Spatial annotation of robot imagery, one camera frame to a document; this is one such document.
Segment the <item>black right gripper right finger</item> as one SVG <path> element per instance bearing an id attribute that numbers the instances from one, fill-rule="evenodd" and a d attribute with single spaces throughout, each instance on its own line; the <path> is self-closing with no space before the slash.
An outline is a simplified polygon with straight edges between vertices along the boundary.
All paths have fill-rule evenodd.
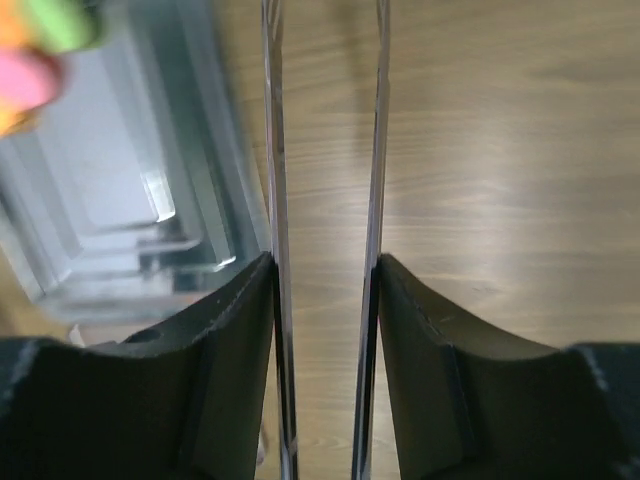
<path id="1" fill-rule="evenodd" d="M 379 262 L 380 328 L 405 479 L 635 479 L 639 347 L 553 348 Z"/>

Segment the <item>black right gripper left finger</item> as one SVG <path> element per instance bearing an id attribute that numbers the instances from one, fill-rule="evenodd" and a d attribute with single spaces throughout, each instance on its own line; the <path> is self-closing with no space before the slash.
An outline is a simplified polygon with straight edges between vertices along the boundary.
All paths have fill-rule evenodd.
<path id="1" fill-rule="evenodd" d="M 274 261 L 122 342 L 1 342 L 5 479 L 251 479 Z"/>

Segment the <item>silver metal tongs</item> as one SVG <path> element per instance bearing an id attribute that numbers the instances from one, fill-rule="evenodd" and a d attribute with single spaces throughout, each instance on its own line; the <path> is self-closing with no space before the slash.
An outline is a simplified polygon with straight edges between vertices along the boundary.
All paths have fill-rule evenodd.
<path id="1" fill-rule="evenodd" d="M 281 475 L 372 475 L 389 99 L 386 1 L 265 1 Z"/>

